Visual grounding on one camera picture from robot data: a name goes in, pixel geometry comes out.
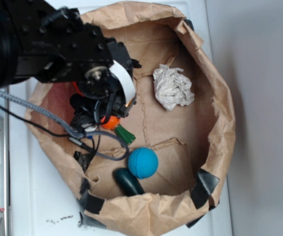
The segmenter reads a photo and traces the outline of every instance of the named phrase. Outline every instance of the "crumpled paper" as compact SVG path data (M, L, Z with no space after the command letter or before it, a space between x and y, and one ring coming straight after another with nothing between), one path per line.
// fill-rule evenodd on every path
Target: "crumpled paper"
M195 95L191 92L192 82L178 71L184 70L160 65L153 72L156 99L168 111L172 111L176 105L188 106L194 101Z

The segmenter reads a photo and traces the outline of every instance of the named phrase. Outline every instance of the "brown paper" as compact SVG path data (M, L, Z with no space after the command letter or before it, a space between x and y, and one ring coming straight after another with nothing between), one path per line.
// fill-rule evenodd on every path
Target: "brown paper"
M113 36L127 47L142 68L134 70L137 105L121 124L137 138L130 145L152 148L159 158L158 171L140 180L146 194L125 197L112 171L126 167L96 156L86 173L73 158L79 147L67 139L53 138L29 126L41 147L58 169L76 198L83 178L90 193L106 199L99 214L85 214L108 229L132 236L159 236L208 212L219 203L235 142L235 117L230 91L223 78L200 48L202 39L183 21L184 15L167 5L120 2L82 15L82 20L99 25L105 36ZM195 100L190 106L166 111L155 99L152 73L160 64L184 69L191 79ZM70 122L73 109L71 84L38 84L30 101ZM59 127L36 112L26 117L59 133ZM123 153L114 140L102 138L100 152ZM209 201L196 209L190 196L196 173L202 168L220 182Z

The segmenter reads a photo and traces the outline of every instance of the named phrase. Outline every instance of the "green plastic piece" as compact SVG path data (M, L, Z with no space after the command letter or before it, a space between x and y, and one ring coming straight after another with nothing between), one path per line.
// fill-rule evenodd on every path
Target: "green plastic piece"
M122 138L127 145L130 145L136 138L134 134L128 132L120 124L118 125L118 127L116 127L114 129L114 131L115 131L116 135L119 136L120 138Z

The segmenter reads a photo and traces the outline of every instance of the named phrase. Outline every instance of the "blue ball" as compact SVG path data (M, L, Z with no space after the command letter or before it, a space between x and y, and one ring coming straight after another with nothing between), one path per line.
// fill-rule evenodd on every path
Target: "blue ball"
M149 148L138 148L128 157L128 169L137 178L148 178L158 169L158 157Z

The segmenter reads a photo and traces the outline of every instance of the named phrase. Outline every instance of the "screw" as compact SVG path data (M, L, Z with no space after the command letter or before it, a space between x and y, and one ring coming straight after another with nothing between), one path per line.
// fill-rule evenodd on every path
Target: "screw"
M99 81L101 79L101 75L102 73L100 70L96 70L91 74L92 78L94 78L96 81Z
M104 49L104 46L103 46L101 43L99 43L99 44L98 44L98 50L99 50L99 51L102 51L103 49Z
M72 49L72 50L75 50L77 47L78 47L78 44L77 44L76 42L73 42L73 43L71 44L71 49Z
M41 26L41 27L39 28L39 33L40 33L40 34L45 34L46 32L47 32L47 29L44 28L43 26Z
M97 36L97 31L93 30L93 31L91 32L91 36L92 36L92 37Z

